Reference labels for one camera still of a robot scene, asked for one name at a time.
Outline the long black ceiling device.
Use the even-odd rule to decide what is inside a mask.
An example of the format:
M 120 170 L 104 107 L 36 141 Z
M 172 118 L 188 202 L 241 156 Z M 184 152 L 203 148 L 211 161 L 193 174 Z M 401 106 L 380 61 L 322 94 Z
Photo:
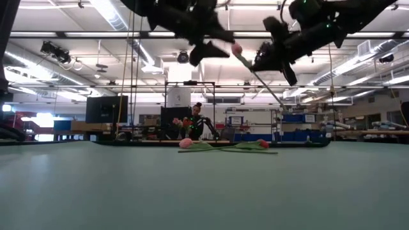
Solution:
M 40 52 L 54 58 L 61 64 L 68 64 L 72 60 L 68 50 L 64 50 L 51 42 L 43 42 Z

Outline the green table mat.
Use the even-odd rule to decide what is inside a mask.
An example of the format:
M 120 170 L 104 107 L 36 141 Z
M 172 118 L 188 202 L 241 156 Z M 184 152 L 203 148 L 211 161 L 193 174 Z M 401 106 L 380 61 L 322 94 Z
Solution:
M 409 145 L 1 146 L 0 230 L 409 230 Z

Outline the blue shelf bins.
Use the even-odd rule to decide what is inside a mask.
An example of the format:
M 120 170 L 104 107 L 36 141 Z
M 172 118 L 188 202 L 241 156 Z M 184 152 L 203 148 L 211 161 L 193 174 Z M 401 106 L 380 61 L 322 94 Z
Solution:
M 314 114 L 284 114 L 282 116 L 283 123 L 315 123 L 316 116 Z

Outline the black background rig frame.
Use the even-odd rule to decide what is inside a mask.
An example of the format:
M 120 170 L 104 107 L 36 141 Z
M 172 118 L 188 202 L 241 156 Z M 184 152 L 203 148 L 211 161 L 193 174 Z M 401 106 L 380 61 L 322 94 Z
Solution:
M 215 96 L 215 90 L 216 90 L 216 85 L 214 82 L 201 82 L 201 81 L 196 81 L 196 80 L 188 80 L 188 81 L 183 81 L 183 82 L 166 82 L 165 83 L 165 91 L 164 91 L 164 96 L 165 96 L 165 104 L 163 107 L 168 107 L 167 106 L 167 91 L 171 88 L 174 87 L 181 87 L 181 88 L 189 88 L 191 91 L 195 88 L 199 88 L 199 89 L 203 89 L 203 90 L 209 90 L 213 96 Z M 191 104 L 189 107 L 193 108 L 193 106 L 195 106 L 196 103 L 192 103 L 192 99 L 191 99 Z M 219 133 L 218 131 L 216 131 L 215 129 L 215 125 L 212 123 L 212 119 L 209 117 L 206 117 L 204 115 L 202 115 L 204 117 L 204 128 L 203 128 L 203 132 L 204 129 L 207 128 L 211 135 L 212 138 L 214 140 L 219 139 Z

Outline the cardboard box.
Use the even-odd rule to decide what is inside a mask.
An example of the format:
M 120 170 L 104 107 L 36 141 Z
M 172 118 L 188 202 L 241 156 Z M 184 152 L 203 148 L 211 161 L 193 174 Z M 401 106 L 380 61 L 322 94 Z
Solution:
M 106 131 L 110 129 L 107 123 L 86 123 L 85 121 L 71 121 L 71 131 Z

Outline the black overhead light bar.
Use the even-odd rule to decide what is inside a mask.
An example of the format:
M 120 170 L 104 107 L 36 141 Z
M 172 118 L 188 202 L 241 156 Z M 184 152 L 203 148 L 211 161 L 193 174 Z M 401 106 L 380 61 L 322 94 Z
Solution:
M 140 32 L 121 32 L 121 31 L 88 31 L 88 32 L 68 32 L 68 31 L 12 31 L 10 38 L 15 39 L 90 39 L 90 40 L 113 40 L 125 39 L 134 35 L 137 39 L 176 39 L 173 32 L 170 31 L 140 31 Z M 364 31 L 354 34 L 348 34 L 346 40 L 386 40 L 402 39 L 409 40 L 409 31 Z

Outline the wooden background table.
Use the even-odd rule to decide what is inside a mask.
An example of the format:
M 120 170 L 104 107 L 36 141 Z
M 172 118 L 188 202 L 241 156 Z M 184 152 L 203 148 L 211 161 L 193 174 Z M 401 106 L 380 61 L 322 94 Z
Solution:
M 340 136 L 363 136 L 363 135 L 409 135 L 407 130 L 342 130 L 336 131 Z

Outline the long silver ceiling duct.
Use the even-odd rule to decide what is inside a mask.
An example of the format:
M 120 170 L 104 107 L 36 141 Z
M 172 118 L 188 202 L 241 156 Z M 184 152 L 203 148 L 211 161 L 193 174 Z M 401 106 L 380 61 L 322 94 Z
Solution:
M 408 43 L 409 40 L 386 40 L 384 42 L 375 42 L 374 40 L 366 40 L 357 46 L 357 53 L 346 61 L 332 65 L 330 70 L 319 73 L 309 85 L 318 86 L 334 77 L 354 70 L 363 64 L 374 59 L 382 58 L 387 54 L 393 54 L 399 46 Z

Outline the black monitor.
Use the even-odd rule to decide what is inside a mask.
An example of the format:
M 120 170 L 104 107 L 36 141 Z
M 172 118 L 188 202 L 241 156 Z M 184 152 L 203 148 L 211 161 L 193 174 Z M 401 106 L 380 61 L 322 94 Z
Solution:
M 128 96 L 89 97 L 86 123 L 127 123 Z

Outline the row of blue bins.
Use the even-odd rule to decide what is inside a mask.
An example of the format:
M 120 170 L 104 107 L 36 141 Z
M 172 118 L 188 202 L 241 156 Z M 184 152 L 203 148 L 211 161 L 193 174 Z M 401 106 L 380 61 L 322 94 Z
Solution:
M 315 140 L 325 137 L 325 132 L 317 130 L 296 130 L 293 132 L 284 132 L 282 135 L 279 132 L 273 134 L 235 134 L 234 141 L 257 141 L 263 139 L 268 142 L 305 142 L 307 138 Z

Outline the background red tulip bouquet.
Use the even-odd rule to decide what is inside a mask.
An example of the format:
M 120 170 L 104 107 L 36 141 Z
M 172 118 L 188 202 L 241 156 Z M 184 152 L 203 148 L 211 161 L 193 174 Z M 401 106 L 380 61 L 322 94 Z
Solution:
M 185 137 L 191 138 L 194 129 L 194 122 L 192 118 L 184 118 L 182 121 L 182 127 L 185 130 Z

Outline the black metal table frame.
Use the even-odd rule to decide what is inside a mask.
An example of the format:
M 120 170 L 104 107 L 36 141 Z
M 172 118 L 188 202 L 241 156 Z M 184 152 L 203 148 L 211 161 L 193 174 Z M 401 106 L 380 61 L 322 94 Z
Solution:
M 104 146 L 132 146 L 132 147 L 178 147 L 180 141 L 141 141 L 141 142 L 123 142 L 123 141 L 94 141 L 95 144 Z M 213 147 L 233 146 L 236 142 L 229 141 L 203 141 Z M 328 146 L 330 141 L 324 139 L 321 142 L 271 142 L 271 148 L 323 148 Z

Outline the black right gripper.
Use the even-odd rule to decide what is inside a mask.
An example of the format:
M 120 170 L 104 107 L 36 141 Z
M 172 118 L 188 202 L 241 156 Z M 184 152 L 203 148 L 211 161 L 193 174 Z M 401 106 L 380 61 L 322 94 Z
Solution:
M 273 44 L 262 44 L 254 59 L 254 72 L 279 71 L 290 86 L 297 84 L 297 77 L 291 68 L 296 60 L 311 55 L 313 51 L 334 41 L 335 24 L 324 21 L 300 31 L 289 32 L 275 17 L 263 20 L 270 32 Z

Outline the dark background screen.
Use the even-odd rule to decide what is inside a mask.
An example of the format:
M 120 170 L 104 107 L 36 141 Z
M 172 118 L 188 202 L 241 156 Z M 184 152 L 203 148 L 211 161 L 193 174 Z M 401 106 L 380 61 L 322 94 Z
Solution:
M 161 107 L 160 129 L 162 140 L 177 140 L 185 138 L 183 127 L 178 128 L 173 124 L 173 119 L 178 118 L 183 121 L 192 115 L 191 107 Z

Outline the blue box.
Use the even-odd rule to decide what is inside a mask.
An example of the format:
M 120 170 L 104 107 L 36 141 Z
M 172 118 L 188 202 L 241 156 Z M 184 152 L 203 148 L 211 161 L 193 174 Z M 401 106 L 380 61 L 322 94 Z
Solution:
M 71 123 L 72 122 L 70 120 L 54 121 L 53 130 L 55 132 L 71 131 Z

